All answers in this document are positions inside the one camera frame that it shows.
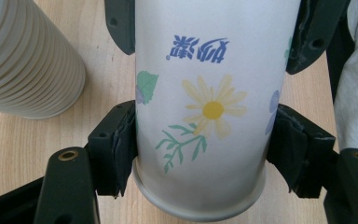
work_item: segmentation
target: paper cup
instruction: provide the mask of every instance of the paper cup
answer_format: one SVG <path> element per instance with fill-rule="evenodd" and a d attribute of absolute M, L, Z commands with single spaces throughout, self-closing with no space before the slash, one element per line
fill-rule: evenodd
<path fill-rule="evenodd" d="M 135 5 L 136 183 L 177 217 L 236 216 L 264 187 L 299 1 Z"/>
<path fill-rule="evenodd" d="M 76 51 L 31 0 L 0 1 L 0 112 L 46 119 L 68 109 L 85 83 Z"/>

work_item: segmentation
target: chinese characters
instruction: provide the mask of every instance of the chinese characters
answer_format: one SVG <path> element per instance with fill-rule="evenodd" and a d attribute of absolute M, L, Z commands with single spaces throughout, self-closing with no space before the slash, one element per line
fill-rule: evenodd
<path fill-rule="evenodd" d="M 180 59 L 188 58 L 192 60 L 195 47 L 199 44 L 200 39 L 179 35 L 175 35 L 174 37 L 173 48 L 171 48 L 167 60 L 171 57 Z M 197 50 L 197 59 L 200 60 L 200 62 L 221 63 L 224 60 L 228 43 L 229 41 L 227 41 L 226 38 L 219 38 L 201 44 Z"/>

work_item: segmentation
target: light wood surface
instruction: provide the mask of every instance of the light wood surface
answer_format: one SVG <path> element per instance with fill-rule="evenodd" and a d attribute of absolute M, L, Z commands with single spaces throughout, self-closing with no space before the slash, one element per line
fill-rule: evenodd
<path fill-rule="evenodd" d="M 103 0 L 35 0 L 79 52 L 87 66 L 86 87 L 58 117 L 31 120 L 0 113 L 0 195 L 44 175 L 48 158 L 65 147 L 82 147 L 106 113 L 134 99 L 135 56 L 122 53 L 108 34 Z M 286 76 L 281 103 L 336 135 L 326 59 Z M 241 215 L 218 223 L 326 223 L 319 200 L 298 199 L 267 163 L 267 184 L 259 200 Z M 99 197 L 102 223 L 191 223 L 152 205 L 130 177 L 126 194 Z"/>

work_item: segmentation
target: yellow daisy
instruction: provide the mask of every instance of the yellow daisy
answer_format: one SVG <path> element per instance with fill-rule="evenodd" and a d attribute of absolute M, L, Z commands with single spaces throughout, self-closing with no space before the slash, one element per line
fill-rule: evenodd
<path fill-rule="evenodd" d="M 187 105 L 186 108 L 199 110 L 199 114 L 184 119 L 187 123 L 197 124 L 194 131 L 195 135 L 203 133 L 208 137 L 214 128 L 217 137 L 222 139 L 231 132 L 230 125 L 222 117 L 224 115 L 241 117 L 245 114 L 246 107 L 238 105 L 238 103 L 245 99 L 246 92 L 238 91 L 234 93 L 235 89 L 230 87 L 231 82 L 232 76 L 225 75 L 220 82 L 217 94 L 214 94 L 213 87 L 208 89 L 201 76 L 198 76 L 198 88 L 188 80 L 182 82 L 186 93 L 196 103 L 195 105 Z"/>

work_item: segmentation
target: yellow flower center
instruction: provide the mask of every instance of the yellow flower center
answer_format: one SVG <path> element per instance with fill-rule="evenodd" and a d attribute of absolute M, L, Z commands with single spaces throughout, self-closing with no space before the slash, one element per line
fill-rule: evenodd
<path fill-rule="evenodd" d="M 216 101 L 211 101 L 202 108 L 202 114 L 207 119 L 219 119 L 224 111 L 222 104 Z"/>

